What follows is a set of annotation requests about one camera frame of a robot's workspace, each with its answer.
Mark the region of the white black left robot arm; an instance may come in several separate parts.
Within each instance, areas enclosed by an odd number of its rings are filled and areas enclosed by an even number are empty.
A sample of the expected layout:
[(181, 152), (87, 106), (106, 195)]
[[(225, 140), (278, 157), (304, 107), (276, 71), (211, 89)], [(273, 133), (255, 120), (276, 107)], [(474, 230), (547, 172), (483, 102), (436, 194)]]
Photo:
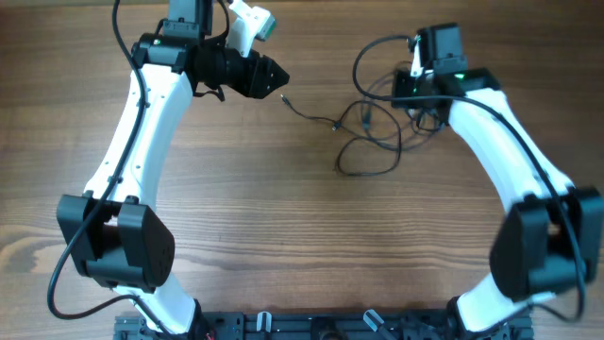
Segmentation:
[(288, 74), (253, 49), (276, 27), (267, 9), (225, 1), (225, 30), (213, 35), (211, 1), (174, 1), (157, 28), (123, 52), (131, 81), (109, 149), (80, 195), (64, 195), (57, 220), (63, 261), (79, 275), (129, 300), (156, 339), (211, 339), (199, 302), (173, 274), (176, 244), (156, 215), (162, 168), (176, 128), (204, 85), (222, 97), (231, 89), (263, 99)]

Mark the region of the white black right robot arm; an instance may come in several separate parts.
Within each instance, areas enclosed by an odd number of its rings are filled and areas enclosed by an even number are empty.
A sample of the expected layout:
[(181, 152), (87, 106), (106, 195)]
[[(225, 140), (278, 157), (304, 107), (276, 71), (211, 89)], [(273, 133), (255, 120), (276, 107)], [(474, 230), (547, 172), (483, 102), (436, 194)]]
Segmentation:
[(596, 278), (602, 196), (576, 187), (546, 158), (488, 69), (469, 68), (458, 25), (419, 29), (410, 50), (411, 70), (394, 81), (394, 106), (435, 111), (474, 152), (506, 213), (489, 274), (449, 304), (450, 335), (491, 335), (571, 289), (580, 319), (585, 288)]

